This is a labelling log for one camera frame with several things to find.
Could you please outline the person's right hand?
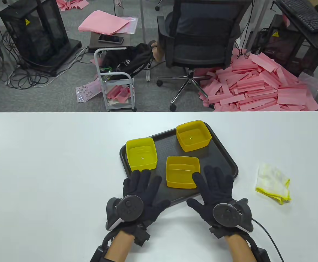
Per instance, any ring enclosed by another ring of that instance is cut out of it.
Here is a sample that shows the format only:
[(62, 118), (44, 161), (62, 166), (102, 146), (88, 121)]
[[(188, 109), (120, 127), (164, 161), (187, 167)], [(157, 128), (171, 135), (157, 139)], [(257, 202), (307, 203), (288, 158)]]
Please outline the person's right hand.
[(218, 223), (213, 216), (213, 209), (217, 204), (228, 203), (233, 200), (232, 189), (234, 179), (231, 175), (224, 175), (219, 167), (205, 166), (203, 169), (205, 178), (199, 172), (192, 174), (197, 189), (203, 199), (201, 204), (193, 198), (189, 198), (186, 203), (194, 209), (200, 217), (210, 226)]

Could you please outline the person's left hand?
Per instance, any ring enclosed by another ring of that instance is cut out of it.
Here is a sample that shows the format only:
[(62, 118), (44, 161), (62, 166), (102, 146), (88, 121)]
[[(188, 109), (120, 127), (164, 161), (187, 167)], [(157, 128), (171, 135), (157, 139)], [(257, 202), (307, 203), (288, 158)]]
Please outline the person's left hand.
[(135, 170), (123, 181), (123, 196), (138, 196), (144, 204), (144, 209), (135, 221), (122, 222), (117, 228), (134, 236), (137, 228), (146, 231), (157, 220), (158, 216), (171, 204), (169, 200), (154, 204), (161, 182), (161, 176), (156, 175), (151, 178), (151, 171), (147, 169)]

